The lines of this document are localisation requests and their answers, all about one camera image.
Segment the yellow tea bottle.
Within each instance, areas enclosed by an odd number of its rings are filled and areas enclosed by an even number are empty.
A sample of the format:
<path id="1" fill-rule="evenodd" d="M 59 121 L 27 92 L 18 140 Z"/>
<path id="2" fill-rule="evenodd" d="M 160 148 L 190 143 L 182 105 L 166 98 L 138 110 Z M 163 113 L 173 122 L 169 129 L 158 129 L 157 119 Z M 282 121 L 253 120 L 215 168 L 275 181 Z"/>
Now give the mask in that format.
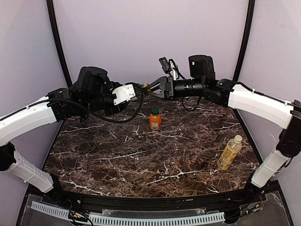
<path id="1" fill-rule="evenodd" d="M 220 170 L 227 170 L 233 163 L 241 148 L 242 143 L 237 144 L 234 142 L 234 138 L 230 139 L 217 162 L 218 168 Z"/>

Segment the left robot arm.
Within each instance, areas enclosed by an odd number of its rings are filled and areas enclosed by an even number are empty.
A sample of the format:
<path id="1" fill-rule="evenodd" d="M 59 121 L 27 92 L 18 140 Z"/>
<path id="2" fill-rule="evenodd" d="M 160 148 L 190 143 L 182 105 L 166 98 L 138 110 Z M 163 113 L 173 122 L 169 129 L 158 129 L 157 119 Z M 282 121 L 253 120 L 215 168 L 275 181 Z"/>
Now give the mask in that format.
<path id="1" fill-rule="evenodd" d="M 57 179 L 22 157 L 11 141 L 31 130 L 73 116 L 84 121 L 89 114 L 101 110 L 107 116 L 119 113 L 133 97 L 132 83 L 113 82 L 104 69 L 82 67 L 78 79 L 69 88 L 49 92 L 36 102 L 1 117 L 0 170 L 18 176 L 43 193 L 50 192 L 60 186 Z"/>

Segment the cream bottle cap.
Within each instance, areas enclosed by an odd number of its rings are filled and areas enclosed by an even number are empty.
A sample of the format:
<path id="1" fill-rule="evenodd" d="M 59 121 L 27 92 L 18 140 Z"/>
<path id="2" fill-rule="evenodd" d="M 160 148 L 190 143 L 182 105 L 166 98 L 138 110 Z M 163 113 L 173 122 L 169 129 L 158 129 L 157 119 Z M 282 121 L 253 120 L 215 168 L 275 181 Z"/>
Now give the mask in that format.
<path id="1" fill-rule="evenodd" d="M 237 144 L 239 144 L 239 143 L 242 142 L 242 139 L 243 139 L 243 138 L 242 138 L 240 135 L 236 135 L 236 136 L 234 137 L 234 142 L 237 143 Z"/>

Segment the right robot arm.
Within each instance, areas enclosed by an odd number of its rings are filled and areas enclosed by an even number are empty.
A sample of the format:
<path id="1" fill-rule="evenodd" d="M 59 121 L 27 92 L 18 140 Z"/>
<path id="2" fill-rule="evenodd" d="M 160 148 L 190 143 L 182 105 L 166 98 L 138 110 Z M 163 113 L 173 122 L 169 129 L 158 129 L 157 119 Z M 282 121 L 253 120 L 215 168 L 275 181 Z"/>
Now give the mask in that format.
<path id="1" fill-rule="evenodd" d="M 259 116 L 282 128 L 276 147 L 249 181 L 252 187 L 264 187 L 287 161 L 301 151 L 301 103 L 271 97 L 241 82 L 216 80 L 210 56 L 193 55 L 188 60 L 191 79 L 184 79 L 172 59 L 160 58 L 166 76 L 145 87 L 144 93 L 162 99 L 203 97 L 217 105 Z"/>

